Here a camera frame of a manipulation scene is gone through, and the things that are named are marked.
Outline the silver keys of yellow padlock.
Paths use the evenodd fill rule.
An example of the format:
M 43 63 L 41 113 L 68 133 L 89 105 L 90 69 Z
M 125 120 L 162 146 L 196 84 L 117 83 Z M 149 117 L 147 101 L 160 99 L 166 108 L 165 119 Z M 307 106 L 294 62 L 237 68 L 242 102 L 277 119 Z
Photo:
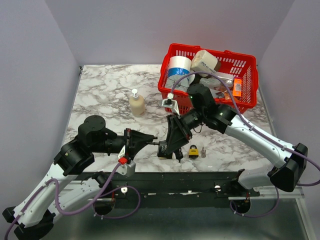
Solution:
M 201 155 L 201 158 L 205 158 L 206 157 L 206 149 L 204 147 L 202 147 L 202 149 L 200 151 L 200 155 Z

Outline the yellow black padlock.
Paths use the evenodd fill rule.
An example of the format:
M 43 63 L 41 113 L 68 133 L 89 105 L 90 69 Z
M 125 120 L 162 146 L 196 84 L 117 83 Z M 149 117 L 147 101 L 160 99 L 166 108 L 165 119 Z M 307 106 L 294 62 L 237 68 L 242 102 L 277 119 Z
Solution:
M 196 145 L 192 144 L 190 147 L 189 147 L 189 151 L 188 151 L 188 157 L 190 159 L 196 159 L 199 157 L 199 150 L 197 148 Z

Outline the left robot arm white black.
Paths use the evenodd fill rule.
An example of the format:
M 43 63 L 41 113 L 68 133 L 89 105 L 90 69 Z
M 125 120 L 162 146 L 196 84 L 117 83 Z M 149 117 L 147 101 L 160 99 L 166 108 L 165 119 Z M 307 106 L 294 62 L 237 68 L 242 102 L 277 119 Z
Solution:
M 99 115 L 91 115 L 78 127 L 73 140 L 63 145 L 48 172 L 37 188 L 19 205 L 6 208 L 2 215 L 10 223 L 4 238 L 11 230 L 19 240 L 40 240 L 53 228 L 61 216 L 73 216 L 90 208 L 98 198 L 107 197 L 115 173 L 134 174 L 134 157 L 156 137 L 130 128 L 118 135 L 106 127 Z M 117 164 L 109 176 L 95 173 L 71 192 L 60 192 L 94 163 L 95 153 L 117 154 Z

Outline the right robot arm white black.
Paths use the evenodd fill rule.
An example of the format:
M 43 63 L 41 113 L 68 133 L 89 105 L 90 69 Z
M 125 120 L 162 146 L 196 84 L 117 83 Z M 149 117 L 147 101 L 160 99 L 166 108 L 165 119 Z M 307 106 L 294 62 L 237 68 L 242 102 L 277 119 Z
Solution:
M 230 183 L 234 195 L 241 196 L 255 187 L 271 185 L 285 192 L 295 189 L 307 165 L 308 148 L 305 145 L 284 142 L 249 123 L 229 105 L 217 104 L 210 89 L 203 84 L 190 86 L 187 94 L 193 108 L 182 115 L 167 116 L 167 155 L 185 146 L 192 138 L 191 130 L 205 124 L 245 143 L 270 162 L 264 167 L 239 170 Z

